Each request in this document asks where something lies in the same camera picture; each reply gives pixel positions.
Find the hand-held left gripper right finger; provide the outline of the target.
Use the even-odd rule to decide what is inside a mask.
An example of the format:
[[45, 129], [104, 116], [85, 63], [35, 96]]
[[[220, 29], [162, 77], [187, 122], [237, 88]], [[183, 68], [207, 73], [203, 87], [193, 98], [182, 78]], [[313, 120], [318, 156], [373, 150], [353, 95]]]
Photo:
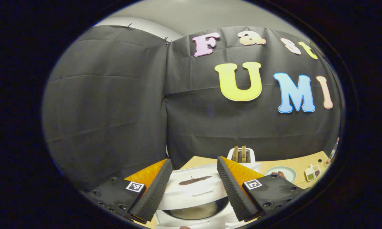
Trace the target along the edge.
[[278, 174], [263, 176], [222, 156], [217, 171], [239, 221], [276, 214], [304, 192]]

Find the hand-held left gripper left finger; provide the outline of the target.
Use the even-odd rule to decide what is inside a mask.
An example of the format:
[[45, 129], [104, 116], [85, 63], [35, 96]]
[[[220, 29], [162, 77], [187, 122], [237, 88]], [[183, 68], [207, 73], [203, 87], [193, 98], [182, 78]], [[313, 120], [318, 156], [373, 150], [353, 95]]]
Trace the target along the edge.
[[116, 216], [146, 223], [159, 207], [172, 171], [166, 158], [127, 178], [108, 178], [85, 196]]

